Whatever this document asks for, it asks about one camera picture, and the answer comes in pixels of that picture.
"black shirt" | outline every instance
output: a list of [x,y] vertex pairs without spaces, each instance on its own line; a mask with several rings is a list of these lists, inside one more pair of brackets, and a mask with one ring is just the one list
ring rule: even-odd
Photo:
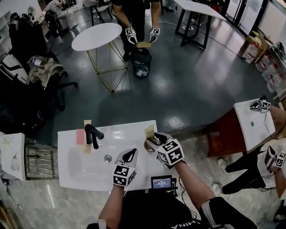
[[[231,225],[226,228],[257,229],[250,219],[222,197],[212,198],[206,203],[209,208],[200,208],[200,221],[169,193],[130,194],[123,198],[119,229],[208,229],[213,222],[213,225]],[[87,229],[98,229],[98,224],[90,224]]]
[[[174,195],[135,194],[123,198],[120,229],[207,229]],[[92,224],[87,229],[97,229]]]

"bag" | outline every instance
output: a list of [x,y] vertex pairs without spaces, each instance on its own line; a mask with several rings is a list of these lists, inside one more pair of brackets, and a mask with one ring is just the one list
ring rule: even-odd
[[131,57],[133,71],[136,77],[143,79],[149,75],[151,55],[143,55],[139,52],[134,53]]

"small monitor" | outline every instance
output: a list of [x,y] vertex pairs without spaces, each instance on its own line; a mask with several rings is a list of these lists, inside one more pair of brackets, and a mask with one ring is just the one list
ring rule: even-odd
[[172,186],[172,176],[151,177],[152,189],[168,189]]

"sink drain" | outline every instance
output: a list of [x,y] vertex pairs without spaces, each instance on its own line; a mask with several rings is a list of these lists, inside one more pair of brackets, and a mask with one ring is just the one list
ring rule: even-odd
[[109,154],[106,154],[104,156],[104,161],[105,161],[105,163],[110,163],[112,161],[112,156]]

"gold metal table leg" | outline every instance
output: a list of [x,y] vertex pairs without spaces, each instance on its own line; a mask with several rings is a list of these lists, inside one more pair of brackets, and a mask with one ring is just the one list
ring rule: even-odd
[[[111,53],[110,53],[111,50],[110,50],[110,49],[112,49],[112,50],[116,53],[116,55],[119,57],[119,59],[124,63],[124,66],[119,66],[119,67],[111,68],[111,69],[109,69],[109,70],[102,70],[102,71],[100,71],[100,70],[98,70],[98,68],[97,68],[97,49],[96,49],[96,63],[94,63],[92,56],[90,55],[89,51],[87,51],[88,57],[89,57],[89,59],[90,59],[90,62],[91,62],[92,65],[93,65],[93,68],[94,68],[94,70],[95,70],[97,76],[101,79],[101,81],[104,83],[104,85],[107,87],[107,89],[108,89],[110,92],[114,92],[114,91],[115,91],[115,89],[118,87],[119,83],[121,82],[122,78],[124,77],[125,73],[128,71],[128,66],[127,66],[127,64],[125,63],[125,61],[123,60],[123,57],[122,57],[120,51],[119,51],[118,48],[116,47],[115,43],[114,43],[114,42],[112,42],[112,43],[113,43],[113,45],[114,45],[115,48],[114,48],[110,43],[108,44],[108,45],[109,45],[109,63],[110,63],[110,66],[112,67],[112,63],[111,63]],[[101,76],[101,74],[102,74],[102,73],[107,73],[107,72],[120,71],[120,70],[125,70],[125,71],[124,71],[123,74],[119,77],[119,79],[118,79],[117,82],[115,83],[114,87],[111,88],[111,87],[105,82],[105,80],[103,79],[103,77]]]

